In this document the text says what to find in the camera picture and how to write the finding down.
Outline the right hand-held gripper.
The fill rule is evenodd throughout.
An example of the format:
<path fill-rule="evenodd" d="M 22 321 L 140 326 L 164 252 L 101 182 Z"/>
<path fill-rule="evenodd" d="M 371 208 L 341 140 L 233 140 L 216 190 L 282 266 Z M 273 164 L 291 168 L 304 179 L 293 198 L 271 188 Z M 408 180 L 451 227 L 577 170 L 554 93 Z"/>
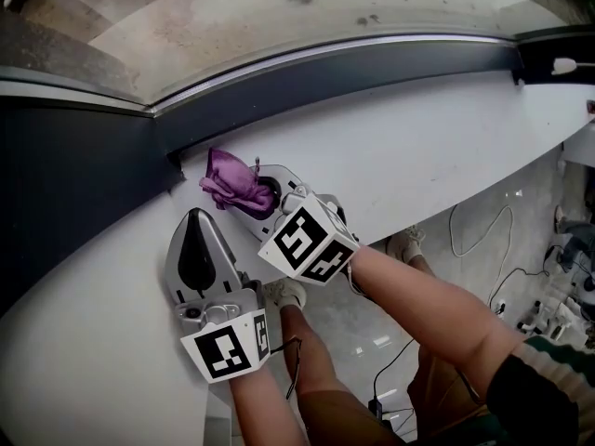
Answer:
<path fill-rule="evenodd" d="M 255 164 L 257 184 L 281 205 L 266 219 L 240 209 L 231 215 L 261 244 L 258 256 L 285 276 L 310 284 L 327 284 L 359 250 L 359 242 L 339 215 L 341 207 L 322 199 L 281 164 Z M 275 227 L 277 220 L 282 223 Z"/>

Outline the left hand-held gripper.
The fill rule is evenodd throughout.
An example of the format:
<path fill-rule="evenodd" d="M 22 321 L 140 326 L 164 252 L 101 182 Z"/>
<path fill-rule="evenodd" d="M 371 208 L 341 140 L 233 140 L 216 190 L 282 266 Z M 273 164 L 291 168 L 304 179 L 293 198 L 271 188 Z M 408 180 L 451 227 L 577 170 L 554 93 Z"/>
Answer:
<path fill-rule="evenodd" d="M 205 298 L 212 298 L 199 299 L 199 292 L 179 273 L 189 220 L 187 213 L 171 238 L 165 257 L 165 284 L 178 305 L 175 312 L 183 332 L 180 342 L 205 380 L 214 384 L 253 373 L 271 355 L 265 300 L 261 282 L 243 286 L 231 248 L 215 219 L 203 209 L 197 213 L 206 265 L 202 292 Z"/>

